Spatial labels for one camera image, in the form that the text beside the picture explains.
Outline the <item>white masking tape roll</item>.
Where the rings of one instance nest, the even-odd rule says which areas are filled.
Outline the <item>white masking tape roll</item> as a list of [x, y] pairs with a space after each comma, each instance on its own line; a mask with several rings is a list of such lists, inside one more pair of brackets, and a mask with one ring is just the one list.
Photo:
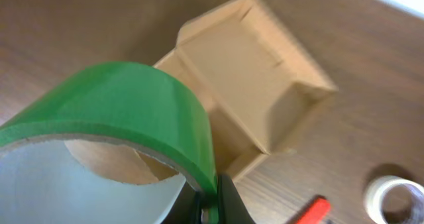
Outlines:
[[365, 189], [364, 208], [376, 224], [422, 224], [423, 186], [398, 176], [381, 176]]

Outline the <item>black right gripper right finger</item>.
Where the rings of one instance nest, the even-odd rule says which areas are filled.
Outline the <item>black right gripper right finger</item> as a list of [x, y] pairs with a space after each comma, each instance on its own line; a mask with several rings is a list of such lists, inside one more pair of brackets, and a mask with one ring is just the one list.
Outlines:
[[218, 224], [255, 224], [227, 174], [218, 177], [218, 212]]

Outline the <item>brown cardboard box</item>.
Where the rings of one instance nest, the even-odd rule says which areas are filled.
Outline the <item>brown cardboard box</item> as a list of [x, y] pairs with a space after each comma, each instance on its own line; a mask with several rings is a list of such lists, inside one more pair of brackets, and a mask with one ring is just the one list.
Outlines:
[[155, 68], [196, 94], [216, 169], [234, 181], [299, 144], [337, 92], [263, 0], [231, 0], [184, 23]]

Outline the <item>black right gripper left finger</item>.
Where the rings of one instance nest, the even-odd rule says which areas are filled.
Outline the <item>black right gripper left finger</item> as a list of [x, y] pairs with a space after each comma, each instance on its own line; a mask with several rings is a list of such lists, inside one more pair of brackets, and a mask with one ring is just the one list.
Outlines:
[[201, 199], [187, 182], [162, 224], [201, 224]]

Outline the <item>green tape roll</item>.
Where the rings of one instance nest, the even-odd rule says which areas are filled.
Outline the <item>green tape roll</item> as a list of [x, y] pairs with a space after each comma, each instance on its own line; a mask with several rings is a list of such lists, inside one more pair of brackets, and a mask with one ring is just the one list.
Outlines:
[[[66, 142], [128, 146], [176, 177], [136, 186], [79, 164]], [[132, 62], [88, 67], [1, 126], [2, 223], [159, 223], [178, 192], [196, 193], [184, 222], [218, 223], [211, 127], [195, 94], [173, 76]]]

